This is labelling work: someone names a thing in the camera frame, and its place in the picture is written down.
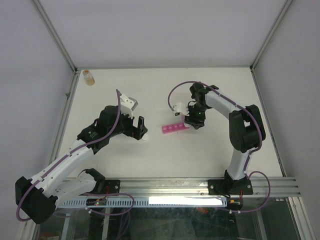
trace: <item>white tabletop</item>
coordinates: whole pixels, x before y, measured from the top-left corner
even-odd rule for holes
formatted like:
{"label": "white tabletop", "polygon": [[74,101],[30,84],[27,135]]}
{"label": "white tabletop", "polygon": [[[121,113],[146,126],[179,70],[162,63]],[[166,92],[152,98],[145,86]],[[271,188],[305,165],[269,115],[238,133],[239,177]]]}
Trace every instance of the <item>white tabletop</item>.
{"label": "white tabletop", "polygon": [[[233,147],[228,120],[216,110],[206,111],[205,126],[198,130],[162,133],[163,125],[181,121],[169,109],[167,97],[174,86],[185,81],[216,85],[244,106],[257,105],[266,140],[262,149],[254,153],[248,171],[262,171],[270,177],[282,176],[249,68],[96,69],[90,72],[95,84],[87,85],[81,74],[60,153],[99,117],[105,106],[117,105],[116,89],[138,101],[134,114],[136,120],[138,116],[145,118],[149,139],[137,141],[123,134],[115,136],[70,177],[88,168],[95,168],[106,177],[119,178],[222,177],[230,164]],[[190,86],[177,88],[171,104],[192,100]]]}

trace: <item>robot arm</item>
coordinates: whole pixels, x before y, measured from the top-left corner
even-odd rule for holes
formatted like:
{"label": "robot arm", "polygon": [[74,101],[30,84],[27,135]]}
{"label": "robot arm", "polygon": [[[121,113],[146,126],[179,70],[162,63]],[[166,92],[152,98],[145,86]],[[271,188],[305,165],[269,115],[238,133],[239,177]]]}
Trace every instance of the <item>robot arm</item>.
{"label": "robot arm", "polygon": [[[21,205],[22,210],[36,224],[47,220],[58,206],[78,195],[88,192],[99,194],[101,192],[105,186],[105,177],[93,168],[83,171],[74,180],[66,183],[63,183],[63,181],[78,166],[109,144],[111,137],[125,134],[126,136],[140,140],[148,131],[144,125],[144,118],[142,116],[139,116],[138,126],[133,126],[133,111],[138,102],[123,94],[120,96],[120,100],[121,114],[116,127],[109,137],[102,141],[94,142],[111,130],[117,118],[118,106],[106,106],[101,111],[99,118],[81,131],[77,136],[77,140],[73,142],[66,152],[45,169],[32,176],[31,179],[27,180],[25,177],[21,177],[15,183],[15,200],[18,205],[26,191],[38,181]],[[70,153],[77,147],[91,142],[92,144]],[[42,179],[41,176],[48,171],[50,171],[49,174]]]}
{"label": "robot arm", "polygon": [[[246,180],[244,170],[247,169],[252,156],[251,151],[259,145],[259,134],[253,120],[245,111],[225,98],[220,97],[220,94],[223,93],[218,87],[214,85],[211,87],[216,92],[211,91],[208,87],[204,87],[201,83],[194,83],[190,87],[190,92],[195,104],[182,106],[181,103],[178,103],[174,106],[174,113],[177,115],[186,112],[184,122],[195,129],[204,127],[207,109],[216,109],[229,120],[229,138],[234,150],[231,163],[224,173],[227,183],[220,192],[230,194],[233,186],[239,185]],[[250,105],[246,106],[245,109],[255,118],[262,135],[262,140],[264,140],[266,132],[259,108],[256,105]]]}

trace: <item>enclosure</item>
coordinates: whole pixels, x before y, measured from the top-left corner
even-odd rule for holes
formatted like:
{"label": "enclosure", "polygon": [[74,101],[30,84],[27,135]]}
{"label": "enclosure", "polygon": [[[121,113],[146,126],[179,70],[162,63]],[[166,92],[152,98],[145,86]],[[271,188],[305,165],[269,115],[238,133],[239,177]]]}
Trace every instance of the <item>enclosure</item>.
{"label": "enclosure", "polygon": [[[2,238],[319,238],[319,10],[316,0],[5,0]],[[266,138],[248,172],[269,178],[270,198],[261,209],[230,214],[203,204],[151,204],[154,197],[207,199],[209,180],[222,179],[232,159],[229,121],[214,109],[200,129],[163,134],[162,126],[181,121],[167,97],[186,81],[215,85],[237,103],[259,108]],[[177,88],[170,103],[192,100],[190,86]],[[116,89],[137,100],[134,124],[144,117],[148,139],[113,137],[65,180],[95,168],[135,202],[78,196],[42,224],[18,222],[15,182],[42,171],[105,106],[117,105]],[[262,175],[251,183],[253,194],[240,196],[244,210],[268,195]],[[109,214],[131,205],[125,217],[83,209]]]}

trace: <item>aluminum frame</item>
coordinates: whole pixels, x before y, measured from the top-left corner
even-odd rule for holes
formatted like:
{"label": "aluminum frame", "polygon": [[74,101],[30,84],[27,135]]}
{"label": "aluminum frame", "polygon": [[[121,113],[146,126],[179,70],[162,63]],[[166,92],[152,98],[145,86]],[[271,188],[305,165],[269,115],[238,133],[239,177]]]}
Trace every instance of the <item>aluminum frame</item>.
{"label": "aluminum frame", "polygon": [[[67,49],[65,48],[63,42],[61,41],[58,33],[56,32],[52,22],[50,21],[45,9],[43,8],[41,4],[41,0],[31,0],[34,8],[38,12],[39,16],[41,17],[44,25],[48,29],[53,41],[57,45],[59,51],[61,52],[62,56],[66,60],[67,64],[73,71],[72,81],[69,88],[69,92],[66,93],[66,101],[62,110],[62,115],[60,119],[60,123],[58,126],[58,130],[55,136],[55,141],[52,146],[52,150],[50,152],[50,157],[48,163],[51,163],[59,154],[61,142],[64,136],[66,123],[68,121],[69,113],[72,106],[73,97],[76,92],[76,87],[79,79],[80,72],[77,71],[77,67],[75,66],[73,60],[71,59],[70,55],[68,54]],[[270,44],[271,39],[277,32],[277,29],[282,22],[284,16],[286,15],[288,9],[292,5],[293,0],[286,0],[284,3],[281,11],[279,12],[274,24],[272,25],[269,33],[267,34],[261,49],[259,50],[255,60],[253,61],[251,65],[252,70],[252,77],[254,80],[254,83],[257,88],[258,96],[261,101],[262,109],[264,111],[266,121],[268,128],[271,133],[272,142],[274,144],[274,148],[276,150],[276,154],[278,156],[278,160],[280,163],[280,167],[282,170],[282,173],[284,176],[286,176],[285,168],[281,162],[281,159],[279,157],[279,153],[272,135],[272,131],[270,129],[269,121],[268,121],[268,115],[265,111],[264,107],[264,101],[261,97],[261,93],[259,90],[259,87],[256,83],[256,78],[254,75],[254,70],[259,63],[259,60],[263,56],[264,52],[268,48],[268,45]],[[187,196],[197,196],[197,197],[203,197],[207,196],[206,191],[206,184],[205,181],[209,178],[185,178],[184,181],[188,182],[189,186],[187,188],[190,188],[191,190],[188,190],[186,187],[179,185],[175,181],[177,181],[177,178],[157,178],[153,179],[152,181],[147,180],[147,178],[137,178],[137,179],[129,179],[129,178],[123,178],[122,179],[122,186],[121,186],[121,192],[128,191],[129,193],[132,193],[134,195],[139,196],[147,196],[149,193],[154,195],[160,195],[163,196],[165,194],[172,195],[175,191],[178,190],[179,195],[187,195]],[[273,197],[288,197],[290,206],[291,206],[291,212],[292,216],[296,222],[297,229],[299,231],[299,234],[301,236],[301,239],[316,239],[315,235],[313,233],[310,220],[306,214],[305,207],[303,205],[303,200],[300,196],[300,192],[298,189],[298,186],[295,182],[294,178],[289,177],[283,177],[283,178],[270,178],[271,180],[271,192]],[[254,189],[254,197],[265,197],[266,195],[266,183],[263,178],[256,178],[252,177],[252,182],[254,183],[253,189]],[[33,221],[28,221],[21,224],[21,228],[19,231],[18,239],[21,240],[29,240],[33,239],[34,231],[36,228],[36,224]]]}

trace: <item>wire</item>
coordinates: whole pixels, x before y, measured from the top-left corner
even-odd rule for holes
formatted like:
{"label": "wire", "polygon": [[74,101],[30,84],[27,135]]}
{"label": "wire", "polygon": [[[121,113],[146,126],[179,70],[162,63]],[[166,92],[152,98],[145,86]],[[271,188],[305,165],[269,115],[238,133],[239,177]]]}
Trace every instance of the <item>wire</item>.
{"label": "wire", "polygon": [[100,196],[107,196],[107,197],[110,197],[110,196],[127,196],[127,197],[132,199],[131,206],[127,210],[125,210],[124,212],[120,212],[120,213],[103,213],[103,212],[95,211],[95,210],[93,210],[93,209],[91,209],[89,207],[86,207],[86,209],[89,209],[89,212],[91,211],[91,212],[93,212],[95,214],[99,214],[99,215],[103,215],[103,216],[120,216],[120,215],[124,215],[124,214],[130,212],[130,210],[135,206],[135,203],[136,203],[135,198],[132,195],[128,194],[128,193],[120,193],[119,192],[119,193],[109,193],[109,194],[93,194],[93,193],[87,192],[87,193],[83,193],[82,195],[95,196],[95,197],[100,197]]}
{"label": "wire", "polygon": [[229,210],[229,209],[225,209],[225,208],[218,208],[218,209],[223,210],[223,211],[232,212],[232,213],[253,213],[253,212],[256,212],[256,211],[262,209],[268,203],[268,201],[270,199],[270,194],[271,194],[271,184],[270,184],[269,178],[267,177],[267,175],[265,175],[261,171],[253,171],[248,176],[249,179],[251,178],[252,174],[261,174],[261,175],[263,175],[265,177],[267,183],[268,183],[268,194],[266,196],[265,201],[260,206],[258,206],[257,208],[254,208],[254,209],[251,209],[251,210],[237,211],[237,210]]}
{"label": "wire", "polygon": [[235,101],[233,101],[232,99],[228,98],[227,96],[221,94],[219,91],[217,91],[216,89],[214,89],[213,87],[203,83],[203,82],[200,82],[200,81],[184,81],[180,84],[178,84],[177,86],[175,86],[169,93],[168,95],[168,98],[167,98],[167,102],[168,102],[168,105],[169,105],[169,108],[174,111],[173,107],[171,106],[170,104],[170,97],[171,97],[171,94],[174,92],[174,90],[178,87],[180,87],[181,85],[184,85],[184,84],[201,84],[205,87],[207,87],[208,89],[210,89],[211,91],[213,91],[214,93],[216,93],[219,97],[223,98],[224,100],[228,101],[229,103],[231,103],[232,105],[234,105],[236,108],[239,108],[241,110],[243,110],[250,118],[251,120],[253,121],[254,123],[254,126],[256,127],[256,130],[258,132],[258,136],[259,136],[259,145],[257,148],[251,150],[248,154],[248,157],[246,158],[245,160],[245,163],[244,163],[244,167],[243,167],[243,172],[245,174],[245,176],[248,178],[248,175],[247,175],[247,168],[248,168],[248,164],[249,164],[249,161],[250,161],[250,157],[251,155],[256,152],[256,151],[259,151],[262,147],[262,133],[261,133],[261,130],[259,128],[259,125],[258,125],[258,122],[257,120],[254,118],[254,116],[246,109],[244,108],[243,106],[240,106],[238,105]]}
{"label": "wire", "polygon": [[190,104],[190,103],[196,103],[196,101],[190,101],[190,102],[188,102],[187,107],[189,107],[189,104]]}
{"label": "wire", "polygon": [[120,226],[119,226],[119,230],[118,230],[118,234],[116,239],[119,240],[128,230],[128,227],[130,225],[130,221],[131,221],[131,214],[130,212],[127,213],[125,220],[123,221],[124,215],[121,215],[121,219],[120,219]]}
{"label": "wire", "polygon": [[[116,91],[116,96],[117,96],[117,100],[118,100],[118,111],[117,111],[117,114],[116,114],[115,122],[114,122],[112,128],[110,129],[110,131],[109,131],[105,136],[103,136],[103,137],[101,137],[101,138],[99,138],[99,139],[97,139],[97,140],[90,141],[90,142],[88,142],[88,143],[82,144],[82,145],[80,145],[80,146],[72,149],[72,150],[70,151],[70,156],[67,155],[67,154],[66,154],[65,156],[63,156],[63,157],[62,157],[59,161],[57,161],[47,172],[45,172],[45,173],[41,176],[40,179],[45,178],[45,177],[46,177],[49,173],[51,173],[60,163],[62,163],[66,158],[71,157],[74,152],[76,152],[76,151],[78,151],[79,149],[81,149],[81,148],[83,148],[83,147],[86,147],[86,146],[88,146],[88,145],[98,143],[98,142],[106,139],[107,137],[109,137],[109,136],[112,134],[112,132],[115,130],[115,128],[116,128],[116,126],[117,126],[117,124],[118,124],[118,121],[119,121],[119,118],[120,118],[120,114],[121,114],[121,101],[120,101],[120,96],[121,96],[122,94],[119,92],[118,89],[116,89],[115,91]],[[20,217],[20,209],[21,209],[21,206],[22,206],[23,202],[25,201],[26,197],[27,197],[28,194],[30,193],[30,191],[31,191],[38,183],[40,183],[40,180],[39,180],[39,179],[36,180],[36,181],[34,182],[34,184],[32,184],[32,185],[28,188],[28,190],[27,190],[27,191],[24,193],[24,195],[22,196],[22,198],[21,198],[21,200],[20,200],[20,202],[19,202],[19,204],[18,204],[18,207],[16,208],[15,216],[16,216],[16,218],[17,218],[20,222],[26,222],[26,221],[29,221],[29,220],[31,219],[30,217],[25,218],[25,219],[21,218],[21,217]]]}

